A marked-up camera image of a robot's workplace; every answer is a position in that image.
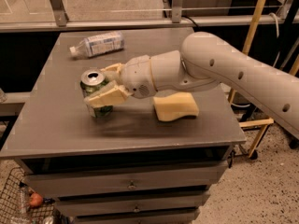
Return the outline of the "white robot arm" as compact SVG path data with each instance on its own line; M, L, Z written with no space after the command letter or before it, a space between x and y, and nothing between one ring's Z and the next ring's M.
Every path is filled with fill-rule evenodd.
M135 57L101 73L108 83L85 99L92 107L165 90L206 91L224 83L299 138L299 78L250 58L210 33L193 33L179 50Z

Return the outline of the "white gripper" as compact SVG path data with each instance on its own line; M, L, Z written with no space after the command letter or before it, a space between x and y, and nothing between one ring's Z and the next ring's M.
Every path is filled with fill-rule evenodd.
M152 81L148 55L135 57L125 65L114 63L101 68L100 71L110 82L99 91L84 98L85 104L93 108L120 105L132 95L143 99L154 96L157 92Z

